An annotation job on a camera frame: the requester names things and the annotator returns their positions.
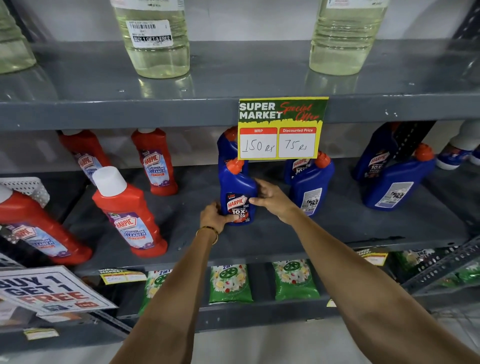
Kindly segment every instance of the person's left arm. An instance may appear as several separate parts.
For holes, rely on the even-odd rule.
[[[221,216],[215,203],[200,214],[200,227],[219,233],[236,215]],[[110,364],[190,363],[208,255],[216,234],[201,229],[146,307]]]

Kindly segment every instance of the bangle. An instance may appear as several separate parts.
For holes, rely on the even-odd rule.
[[[215,245],[215,243],[218,241],[218,231],[215,228],[212,228],[211,226],[202,226],[200,229],[197,230],[197,233],[195,234],[195,236],[197,236],[198,233],[200,232],[200,230],[203,230],[203,229],[210,229],[210,230],[214,231],[216,237],[215,237],[215,241],[212,243],[212,245]]]

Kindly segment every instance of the yellow liquid bottle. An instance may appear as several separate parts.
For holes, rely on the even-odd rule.
[[[140,76],[172,78],[190,69],[183,0],[110,0]]]
[[[389,0],[323,0],[310,49],[310,68],[338,76],[360,71]]]
[[[28,41],[0,0],[0,73],[21,71],[35,63]]]

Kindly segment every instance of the person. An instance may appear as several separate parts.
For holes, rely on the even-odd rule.
[[[377,363],[480,363],[480,356],[443,329],[383,271],[323,230],[280,190],[257,180],[257,206],[290,225],[355,343]],[[190,363],[204,275],[224,225],[218,205],[200,214],[200,229],[110,364]]]

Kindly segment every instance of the person's left hand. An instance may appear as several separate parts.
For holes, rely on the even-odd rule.
[[[210,226],[221,233],[223,227],[227,222],[234,222],[239,218],[238,215],[220,215],[220,205],[217,202],[212,202],[207,205],[200,213],[200,227]]]

